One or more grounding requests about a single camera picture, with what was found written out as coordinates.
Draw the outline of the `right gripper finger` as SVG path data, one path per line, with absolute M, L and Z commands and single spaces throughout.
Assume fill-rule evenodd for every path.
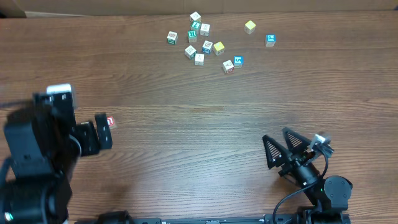
M 275 139 L 268 135 L 264 135 L 262 140 L 265 147 L 267 166 L 269 169 L 280 167 L 289 161 L 291 152 L 283 145 L 279 144 Z
M 311 143 L 311 140 L 287 127 L 282 129 L 282 134 L 286 141 L 288 150 L 292 154 L 303 153 L 308 149 Z

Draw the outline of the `red letter U block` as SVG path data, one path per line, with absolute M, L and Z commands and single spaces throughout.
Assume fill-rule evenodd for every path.
M 109 126 L 110 129 L 117 128 L 116 120 L 114 119 L 113 116 L 108 116 L 107 117 L 107 122 L 108 122 L 108 126 Z

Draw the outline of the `yellow top block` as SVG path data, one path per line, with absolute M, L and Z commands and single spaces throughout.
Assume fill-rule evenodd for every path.
M 221 55 L 224 53 L 225 47 L 221 41 L 213 44 L 213 51 L 216 55 Z

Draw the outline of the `blue edged picture block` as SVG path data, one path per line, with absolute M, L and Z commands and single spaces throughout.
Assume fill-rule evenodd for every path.
M 213 43 L 208 41 L 208 40 L 206 40 L 206 41 L 204 41 L 204 43 L 202 45 L 202 50 L 201 51 L 204 54 L 211 54 L 212 47 L 213 47 Z

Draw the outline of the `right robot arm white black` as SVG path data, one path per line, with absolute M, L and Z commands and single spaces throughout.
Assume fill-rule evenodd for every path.
M 268 135 L 262 137 L 269 169 L 279 167 L 279 175 L 294 180 L 299 187 L 285 196 L 271 214 L 264 215 L 265 223 L 346 224 L 351 220 L 345 211 L 353 184 L 345 177 L 326 177 L 329 158 L 334 153 L 330 138 L 315 134 L 306 138 L 290 128 L 283 128 L 286 146 Z M 279 207 L 288 199 L 304 193 L 311 206 L 299 207 L 293 214 L 278 214 Z

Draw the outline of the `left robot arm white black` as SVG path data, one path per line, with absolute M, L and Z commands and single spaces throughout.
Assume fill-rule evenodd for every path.
M 106 114 L 76 122 L 72 93 L 34 94 L 3 131 L 11 155 L 1 166 L 1 223 L 65 223 L 79 158 L 113 146 Z

